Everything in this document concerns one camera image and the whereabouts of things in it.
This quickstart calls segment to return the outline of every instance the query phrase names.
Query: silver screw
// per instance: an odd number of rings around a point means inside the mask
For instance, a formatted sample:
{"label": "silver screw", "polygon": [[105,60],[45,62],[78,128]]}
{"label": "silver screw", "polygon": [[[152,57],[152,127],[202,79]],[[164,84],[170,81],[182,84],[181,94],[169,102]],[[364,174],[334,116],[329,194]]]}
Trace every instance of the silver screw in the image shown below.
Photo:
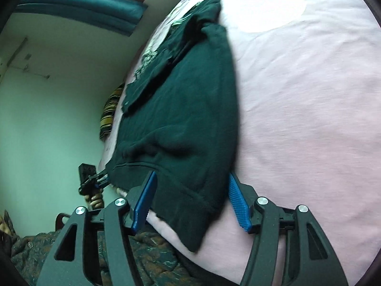
{"label": "silver screw", "polygon": [[77,209],[75,210],[75,213],[77,215],[82,215],[84,212],[85,212],[85,208],[83,206],[80,206],[80,207],[77,207]]}
{"label": "silver screw", "polygon": [[299,211],[301,211],[302,213],[307,213],[308,212],[308,207],[306,207],[305,205],[299,205],[298,206],[298,209]]}
{"label": "silver screw", "polygon": [[260,197],[258,198],[258,203],[261,204],[261,205],[266,205],[267,203],[269,203],[269,201],[267,200],[267,198],[265,197]]}
{"label": "silver screw", "polygon": [[115,205],[116,206],[122,206],[122,205],[125,205],[125,204],[126,204],[126,200],[123,199],[123,198],[119,198],[119,199],[115,200]]}

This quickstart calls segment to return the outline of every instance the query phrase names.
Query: white bed sheet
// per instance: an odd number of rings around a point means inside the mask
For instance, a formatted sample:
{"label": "white bed sheet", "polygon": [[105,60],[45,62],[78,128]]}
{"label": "white bed sheet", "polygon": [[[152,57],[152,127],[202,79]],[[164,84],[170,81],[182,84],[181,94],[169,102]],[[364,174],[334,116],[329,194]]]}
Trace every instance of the white bed sheet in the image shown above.
{"label": "white bed sheet", "polygon": [[[153,49],[199,1],[178,4]],[[279,206],[308,205],[355,285],[381,247],[381,28],[363,0],[222,0],[220,22],[237,70],[240,181]],[[121,102],[100,170],[120,119]],[[154,212],[147,220],[193,262],[240,283],[253,237],[228,201],[198,253]]]}

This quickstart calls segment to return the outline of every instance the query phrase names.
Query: bed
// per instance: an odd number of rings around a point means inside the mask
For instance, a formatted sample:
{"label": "bed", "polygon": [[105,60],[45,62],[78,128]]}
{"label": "bed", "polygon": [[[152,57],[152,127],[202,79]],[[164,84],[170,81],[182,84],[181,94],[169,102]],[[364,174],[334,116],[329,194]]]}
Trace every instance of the bed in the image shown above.
{"label": "bed", "polygon": [[[182,0],[157,27],[147,50],[196,3]],[[278,206],[309,206],[349,285],[381,247],[381,28],[364,0],[222,0],[220,23],[234,56],[240,107],[235,172]],[[134,80],[141,54],[126,78]],[[117,107],[98,170],[115,149]],[[202,268],[240,283],[253,237],[229,201],[191,253],[150,211],[148,222]],[[284,242],[279,242],[279,255]],[[281,284],[282,258],[273,285]]]}

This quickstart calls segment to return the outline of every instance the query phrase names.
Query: blue gripper pad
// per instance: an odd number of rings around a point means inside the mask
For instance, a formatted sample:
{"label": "blue gripper pad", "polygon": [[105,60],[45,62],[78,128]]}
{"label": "blue gripper pad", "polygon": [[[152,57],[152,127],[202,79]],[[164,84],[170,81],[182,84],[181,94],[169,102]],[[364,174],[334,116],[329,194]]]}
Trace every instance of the blue gripper pad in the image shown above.
{"label": "blue gripper pad", "polygon": [[133,222],[131,230],[136,234],[145,223],[148,211],[151,207],[157,188],[157,176],[152,172],[145,183],[144,189],[140,195],[138,202],[134,208]]}
{"label": "blue gripper pad", "polygon": [[236,213],[239,225],[245,229],[246,232],[249,232],[252,228],[250,209],[238,187],[238,183],[231,173],[229,175],[229,198]]}

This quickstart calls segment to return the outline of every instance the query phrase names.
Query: person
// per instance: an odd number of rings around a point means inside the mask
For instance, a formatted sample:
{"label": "person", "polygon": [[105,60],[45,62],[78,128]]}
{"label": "person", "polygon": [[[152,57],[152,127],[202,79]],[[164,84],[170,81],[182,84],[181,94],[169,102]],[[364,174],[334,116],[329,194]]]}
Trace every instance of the person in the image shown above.
{"label": "person", "polygon": [[[104,208],[103,190],[93,196],[85,196],[92,209]],[[21,276],[30,286],[35,286],[47,255],[60,231],[19,237],[7,211],[0,216],[0,248],[11,259]],[[133,255],[144,286],[203,286],[200,279],[192,277],[180,263],[177,251],[155,229],[146,224],[130,241]],[[104,232],[98,232],[100,274],[104,286],[112,286],[107,264]]]}

